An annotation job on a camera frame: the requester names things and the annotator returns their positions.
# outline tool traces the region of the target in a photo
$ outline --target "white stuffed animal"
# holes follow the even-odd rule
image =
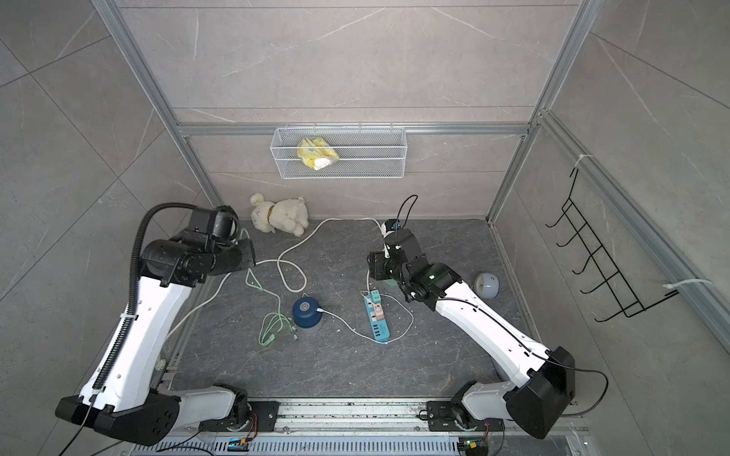
[[[255,206],[251,212],[253,226],[264,233],[274,233],[274,228],[293,233],[300,237],[304,229],[310,225],[307,206],[304,198],[283,199],[278,203],[266,201],[264,195],[256,193],[251,197],[251,204]]]

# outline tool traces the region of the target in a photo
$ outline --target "yellow bag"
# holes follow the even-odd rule
[[[327,141],[321,137],[316,139],[302,139],[299,149],[296,150],[296,156],[301,161],[315,171],[319,171],[325,166],[331,165],[339,160],[337,152],[334,151]]]

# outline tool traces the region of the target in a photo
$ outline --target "gray floor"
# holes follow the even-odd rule
[[[259,260],[276,258],[298,241],[288,233],[247,228]],[[486,222],[411,220],[408,228],[431,262],[448,264],[466,281],[472,283],[483,271],[499,276],[502,290],[489,305],[525,330]],[[367,254],[379,248],[382,240],[373,222],[331,221],[285,259],[304,269],[309,295],[371,336],[359,290],[364,288]],[[298,274],[287,270],[291,287],[300,287]],[[282,309],[291,314],[301,293],[284,288],[275,264],[260,265],[255,274],[264,287],[283,297]],[[408,326],[410,316],[394,301],[384,302],[394,338]],[[415,322],[403,339],[392,344],[366,341],[325,316],[324,326],[314,335],[300,335],[295,341],[283,331],[271,346],[260,347],[261,320],[275,310],[276,300],[248,287],[244,271],[235,273],[199,315],[173,388],[226,382],[247,389],[253,397],[449,396],[469,380],[498,381],[491,358],[458,327],[424,304],[402,302]]]

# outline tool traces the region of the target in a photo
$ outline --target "power strip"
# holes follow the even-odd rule
[[[380,301],[380,292],[373,290],[369,295],[364,296],[365,310],[367,317],[370,319],[372,327],[372,335],[378,342],[387,342],[391,340],[391,332],[388,330],[388,323],[385,321],[383,313],[383,305]]]

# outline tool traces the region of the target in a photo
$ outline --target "wire basket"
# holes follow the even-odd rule
[[[317,137],[339,155],[336,163],[319,171],[304,165],[296,155],[302,139]],[[277,128],[271,145],[283,179],[403,177],[407,148],[405,128],[360,125]]]

